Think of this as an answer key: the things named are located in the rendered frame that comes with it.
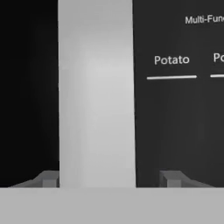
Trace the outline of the black microwave door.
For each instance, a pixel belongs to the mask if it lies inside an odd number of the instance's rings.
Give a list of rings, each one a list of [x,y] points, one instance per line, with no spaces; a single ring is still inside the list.
[[[0,0],[0,187],[59,169],[59,0]]]

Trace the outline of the black microwave oven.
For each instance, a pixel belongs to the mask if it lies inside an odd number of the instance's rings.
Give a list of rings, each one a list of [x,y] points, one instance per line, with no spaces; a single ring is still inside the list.
[[[136,184],[224,187],[224,0],[132,0]]]

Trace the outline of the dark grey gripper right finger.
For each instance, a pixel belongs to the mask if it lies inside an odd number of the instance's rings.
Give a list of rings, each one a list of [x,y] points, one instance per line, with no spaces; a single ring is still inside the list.
[[[212,188],[211,185],[188,178],[182,171],[160,171],[159,186],[168,188]]]

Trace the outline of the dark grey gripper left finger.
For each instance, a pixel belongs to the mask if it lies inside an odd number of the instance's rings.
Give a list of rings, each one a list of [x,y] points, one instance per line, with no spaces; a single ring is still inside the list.
[[[42,171],[36,178],[13,186],[13,188],[59,188],[59,171]]]

